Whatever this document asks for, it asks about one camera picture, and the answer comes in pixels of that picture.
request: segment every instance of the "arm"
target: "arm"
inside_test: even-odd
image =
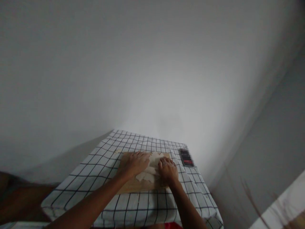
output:
[[[185,194],[178,180],[178,171],[175,163],[171,159],[164,157],[160,159],[158,166],[162,179],[168,183],[173,193],[183,228],[206,229],[203,219]]]
[[[149,154],[140,152],[131,154],[127,166],[117,173],[113,179],[95,190],[91,195],[46,226],[46,228],[90,228],[121,187],[148,166],[148,157]]]

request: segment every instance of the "smartphone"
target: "smartphone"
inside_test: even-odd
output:
[[[192,160],[192,157],[191,157],[188,149],[179,149],[179,154],[180,154],[183,166],[194,167],[194,162]]]

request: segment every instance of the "grid pattern cloth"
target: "grid pattern cloth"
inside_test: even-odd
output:
[[[179,181],[207,226],[223,228],[218,208],[197,167],[184,167],[179,149],[185,144],[115,130],[42,202],[44,212],[55,220],[117,172],[123,152],[169,153],[177,165]],[[169,188],[115,195],[96,219],[94,227],[141,227],[156,223],[181,224]]]

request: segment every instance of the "person's left hand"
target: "person's left hand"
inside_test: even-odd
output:
[[[132,177],[140,174],[147,168],[149,163],[149,156],[149,153],[144,153],[140,151],[136,153],[131,153],[126,163],[126,166],[122,171],[127,173],[128,177],[131,179]]]

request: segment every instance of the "wooden board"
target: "wooden board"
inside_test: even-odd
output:
[[[123,157],[121,159],[118,171],[120,171],[126,164],[131,152],[125,152],[123,154]],[[170,155],[168,153],[163,153],[165,157],[170,158]],[[154,189],[164,189],[167,188],[168,185],[163,184],[161,179],[156,180],[155,183],[151,183],[147,180],[141,180],[138,181],[135,177],[131,180],[129,180],[118,192],[118,194],[121,193],[130,193],[130,192],[140,192],[140,191],[148,191],[148,190],[154,190]]]

